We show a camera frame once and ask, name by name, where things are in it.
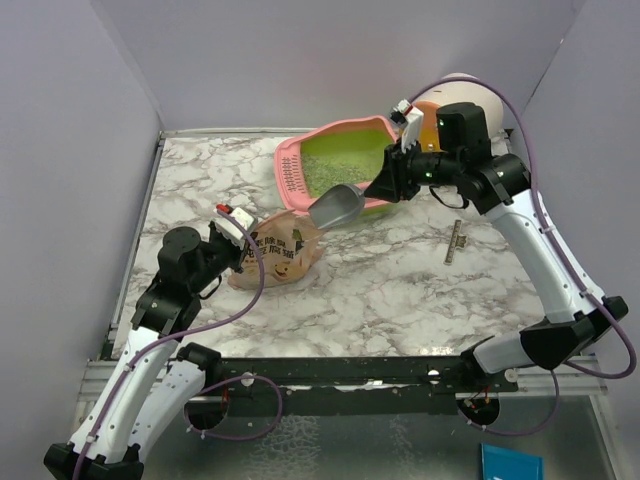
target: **cat litter box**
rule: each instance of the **cat litter box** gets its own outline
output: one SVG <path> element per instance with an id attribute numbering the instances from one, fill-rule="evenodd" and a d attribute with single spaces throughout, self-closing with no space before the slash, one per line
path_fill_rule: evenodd
<path id="1" fill-rule="evenodd" d="M 396 136 L 383 116 L 341 120 L 285 140 L 275 152 L 275 174 L 287 209 L 307 215 L 309 206 L 339 183 L 363 190 L 382 168 L 384 148 Z M 387 202 L 367 199 L 365 209 Z"/>

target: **cat litter bag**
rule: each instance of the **cat litter bag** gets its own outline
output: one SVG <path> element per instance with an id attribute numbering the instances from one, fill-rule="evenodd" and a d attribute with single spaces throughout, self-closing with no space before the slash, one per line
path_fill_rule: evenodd
<path id="1" fill-rule="evenodd" d="M 260 223 L 251 237 L 256 241 L 265 267 L 265 286 L 273 287 L 300 280 L 322 256 L 318 242 L 324 235 L 309 217 L 291 210 L 276 213 Z M 229 285 L 255 290 L 260 271 L 253 250 L 249 248 L 242 262 L 242 273 L 232 273 Z"/>

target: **marble countertop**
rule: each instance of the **marble countertop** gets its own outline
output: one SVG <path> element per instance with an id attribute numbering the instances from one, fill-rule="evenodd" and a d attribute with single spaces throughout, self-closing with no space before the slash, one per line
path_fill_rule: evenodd
<path id="1" fill-rule="evenodd" d="M 167 139 L 114 345 L 120 355 L 135 303 L 157 271 L 163 235 L 189 225 L 208 238 L 215 205 L 264 218 L 283 208 L 273 152 L 282 136 Z M 503 139 L 494 153 L 506 153 Z M 443 199 L 458 202 L 453 191 Z M 467 246 L 443 264 L 453 223 Z M 540 301 L 500 233 L 473 207 L 451 210 L 425 190 L 386 213 L 328 232 L 324 256 L 305 278 L 273 287 L 231 325 L 185 339 L 243 356 L 449 355 L 489 335 L 542 319 Z M 193 327 L 240 310 L 253 292 L 226 285 Z"/>

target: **white wall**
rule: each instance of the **white wall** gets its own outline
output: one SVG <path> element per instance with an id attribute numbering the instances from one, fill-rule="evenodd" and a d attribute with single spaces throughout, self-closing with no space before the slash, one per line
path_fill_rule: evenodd
<path id="1" fill-rule="evenodd" d="M 0 477 L 48 479 L 160 124 L 87 0 L 3 2 L 0 64 Z"/>
<path id="2" fill-rule="evenodd" d="M 584 3 L 93 1 L 169 129 L 386 114 L 452 71 L 504 88 L 522 108 Z"/>
<path id="3" fill-rule="evenodd" d="M 547 206 L 568 244 L 608 294 L 640 349 L 640 3 L 589 0 L 525 111 Z M 615 333 L 598 345 L 605 371 L 627 353 Z M 640 477 L 640 372 L 609 382 Z"/>

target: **purple cable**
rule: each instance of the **purple cable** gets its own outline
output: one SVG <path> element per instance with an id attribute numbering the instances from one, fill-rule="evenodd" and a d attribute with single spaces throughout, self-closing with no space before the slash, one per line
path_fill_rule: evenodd
<path id="1" fill-rule="evenodd" d="M 231 440 L 234 442 L 244 442 L 247 440 L 256 440 L 260 437 L 264 437 L 267 433 L 271 432 L 274 428 L 276 428 L 276 426 L 278 425 L 278 423 L 280 422 L 280 419 L 282 418 L 282 394 L 280 393 L 280 389 L 278 388 L 278 386 L 273 382 L 273 380 L 267 378 L 267 377 L 262 377 L 260 375 L 240 375 L 239 377 L 233 377 L 233 378 L 229 378 L 227 380 L 223 380 L 222 382 L 218 382 L 215 385 L 211 385 L 210 387 L 205 388 L 204 390 L 202 390 L 198 395 L 204 395 L 205 393 L 209 393 L 217 388 L 220 387 L 224 387 L 225 385 L 228 385 L 229 383 L 233 383 L 233 382 L 238 382 L 240 380 L 243 379 L 254 379 L 254 380 L 261 380 L 263 382 L 266 382 L 269 384 L 269 386 L 271 388 L 273 388 L 273 390 L 275 390 L 276 395 L 278 397 L 278 411 L 276 412 L 276 417 L 273 419 L 273 422 L 271 422 L 271 424 L 265 428 L 264 430 L 258 432 L 258 433 L 254 433 L 253 435 L 245 435 L 245 436 L 241 436 L 241 437 L 234 437 L 234 436 L 230 436 L 230 435 L 222 435 L 220 433 L 213 433 L 209 430 L 198 430 L 196 427 L 194 427 L 191 424 L 191 420 L 189 419 L 189 414 L 187 413 L 186 409 L 184 412 L 184 419 L 187 422 L 187 425 L 189 425 L 189 429 L 193 430 L 194 432 L 198 432 L 200 435 L 206 435 L 207 437 L 211 437 L 211 438 L 218 438 L 220 440 Z"/>
<path id="2" fill-rule="evenodd" d="M 133 370 L 135 365 L 147 353 L 149 353 L 151 350 L 156 348 L 158 345 L 162 345 L 163 343 L 170 342 L 171 340 L 183 338 L 183 337 L 186 337 L 188 335 L 193 335 L 193 334 L 196 334 L 196 333 L 207 332 L 209 330 L 213 330 L 214 328 L 218 328 L 218 327 L 222 327 L 224 325 L 227 325 L 227 324 L 237 320 L 238 318 L 242 317 L 243 315 L 245 315 L 258 302 L 258 299 L 260 298 L 260 295 L 262 295 L 262 291 L 264 290 L 264 275 L 265 275 L 264 262 L 262 261 L 262 254 L 260 253 L 260 249 L 258 248 L 258 245 L 256 245 L 256 242 L 253 240 L 253 238 L 251 238 L 251 235 L 249 235 L 249 233 L 244 228 L 242 228 L 242 225 L 240 225 L 235 218 L 231 217 L 230 215 L 227 215 L 225 212 L 223 212 L 222 210 L 219 210 L 219 209 L 218 209 L 218 214 L 221 215 L 223 218 L 226 218 L 227 220 L 229 220 L 238 230 L 240 230 L 240 232 L 242 233 L 244 238 L 249 242 L 249 246 L 251 247 L 251 250 L 253 250 L 253 253 L 256 256 L 256 260 L 258 262 L 258 269 L 260 270 L 260 285 L 258 286 L 258 290 L 256 290 L 255 295 L 253 296 L 253 298 L 247 304 L 246 307 L 244 307 L 238 313 L 236 313 L 234 315 L 231 315 L 229 318 L 227 318 L 225 320 L 220 320 L 219 322 L 212 323 L 211 325 L 205 325 L 204 327 L 194 328 L 193 330 L 187 330 L 186 332 L 178 332 L 178 333 L 174 333 L 172 335 L 167 335 L 166 337 L 162 337 L 160 340 L 156 340 L 155 342 L 152 342 L 149 345 L 147 345 L 146 347 L 144 347 L 143 349 L 141 349 L 129 361 L 129 363 L 127 363 L 127 366 L 130 368 L 130 370 L 123 371 L 120 374 L 120 376 L 118 377 L 118 379 L 116 380 L 116 383 L 113 385 L 113 388 L 109 392 L 109 395 L 107 396 L 107 399 L 105 400 L 104 405 L 102 406 L 102 409 L 100 410 L 100 413 L 96 417 L 96 421 L 93 424 L 93 428 L 89 431 L 89 434 L 88 434 L 89 437 L 94 437 L 95 438 L 97 436 L 98 431 L 100 430 L 100 427 L 102 426 L 102 422 L 104 421 L 105 417 L 107 416 L 107 413 L 109 413 L 109 408 L 111 407 L 111 404 L 113 403 L 116 395 L 120 391 L 120 388 L 122 388 L 122 384 L 124 383 L 125 379 L 127 378 L 127 375 L 129 375 L 129 373 Z M 80 454 L 78 455 L 78 460 L 76 460 L 76 465 L 75 465 L 75 467 L 73 469 L 73 476 L 71 477 L 72 480 L 80 480 L 80 471 L 82 470 L 82 464 L 84 463 L 84 460 L 85 460 L 85 458 L 87 456 L 87 453 L 88 453 L 90 448 L 91 448 L 91 444 L 89 442 L 85 442 L 84 447 L 82 447 L 82 450 L 80 451 Z"/>
<path id="3" fill-rule="evenodd" d="M 520 431 L 515 431 L 515 432 L 507 432 L 507 431 L 504 431 L 504 430 L 495 430 L 493 428 L 490 428 L 490 427 L 487 427 L 487 426 L 484 426 L 484 425 L 478 425 L 477 423 L 474 423 L 473 421 L 471 421 L 471 419 L 469 419 L 460 410 L 458 410 L 458 413 L 466 420 L 468 425 L 471 425 L 476 430 L 482 430 L 483 432 L 492 433 L 493 435 L 500 435 L 502 437 L 523 437 L 523 436 L 526 436 L 526 435 L 533 435 L 535 433 L 541 432 L 542 430 L 547 428 L 547 426 L 553 421 L 553 419 L 555 418 L 556 414 L 558 413 L 558 407 L 560 406 L 560 385 L 558 384 L 558 377 L 556 377 L 556 374 L 555 374 L 555 372 L 553 370 L 551 370 L 550 373 L 551 373 L 551 378 L 553 378 L 553 386 L 554 386 L 554 388 L 556 390 L 555 401 L 553 403 L 553 410 L 551 410 L 551 413 L 549 414 L 547 419 L 544 422 L 542 422 L 540 425 L 538 425 L 537 427 L 532 427 L 532 428 L 529 428 L 527 430 L 520 430 Z"/>
<path id="4" fill-rule="evenodd" d="M 531 142 L 529 134 L 527 133 L 527 130 L 524 127 L 524 122 L 522 121 L 522 118 L 520 118 L 520 115 L 516 111 L 516 108 L 513 106 L 513 104 L 498 90 L 487 85 L 483 81 L 473 77 L 450 77 L 450 78 L 444 78 L 444 79 L 438 80 L 437 82 L 434 82 L 431 85 L 427 85 L 422 90 L 420 90 L 420 92 L 418 92 L 416 95 L 414 95 L 411 98 L 410 102 L 413 103 L 420 95 L 422 95 L 427 90 L 432 89 L 433 87 L 436 87 L 438 85 L 443 85 L 445 83 L 451 83 L 451 82 L 475 83 L 476 85 L 480 85 L 484 88 L 487 88 L 491 90 L 493 93 L 495 93 L 498 97 L 500 97 L 500 99 L 509 108 L 509 110 L 511 110 L 511 113 L 513 113 L 513 116 L 516 119 L 516 123 L 518 124 L 518 127 L 520 127 L 520 131 L 522 132 L 522 139 L 524 140 L 524 146 L 527 150 L 527 154 L 529 155 L 529 169 L 531 170 L 531 200 L 533 202 L 533 207 L 536 211 L 538 220 L 540 221 L 540 225 L 542 225 L 542 228 L 545 230 L 546 235 L 549 238 L 549 242 L 553 246 L 553 249 L 555 250 L 556 254 L 560 258 L 560 261 L 562 262 L 564 267 L 567 269 L 567 272 L 569 272 L 569 275 L 571 276 L 573 281 L 576 283 L 580 291 L 583 292 L 583 295 L 607 319 L 607 321 L 609 322 L 611 327 L 616 331 L 616 333 L 620 337 L 620 340 L 622 340 L 622 343 L 624 343 L 624 346 L 627 348 L 627 351 L 629 352 L 629 365 L 625 370 L 619 373 L 603 373 L 595 370 L 589 370 L 587 368 L 581 367 L 580 365 L 576 365 L 571 361 L 566 361 L 565 364 L 570 366 L 571 368 L 575 368 L 576 370 L 582 373 L 587 373 L 589 375 L 593 375 L 594 377 L 598 377 L 598 378 L 616 380 L 616 379 L 628 377 L 634 372 L 638 364 L 638 358 L 636 355 L 635 348 L 633 348 L 633 344 L 631 343 L 631 340 L 629 339 L 629 337 L 627 336 L 623 328 L 618 324 L 616 319 L 613 318 L 613 315 L 609 313 L 609 310 L 607 310 L 605 306 L 593 294 L 589 292 L 587 285 L 582 281 L 582 278 L 580 274 L 576 271 L 576 269 L 573 268 L 573 265 L 571 264 L 571 261 L 567 257 L 567 254 L 564 252 L 564 250 L 562 249 L 562 246 L 556 239 L 555 234 L 553 233 L 553 230 L 549 230 L 550 224 L 547 221 L 547 217 L 544 211 L 542 210 L 542 205 L 540 204 L 539 188 L 538 188 L 538 160 L 533 150 L 533 144 Z"/>

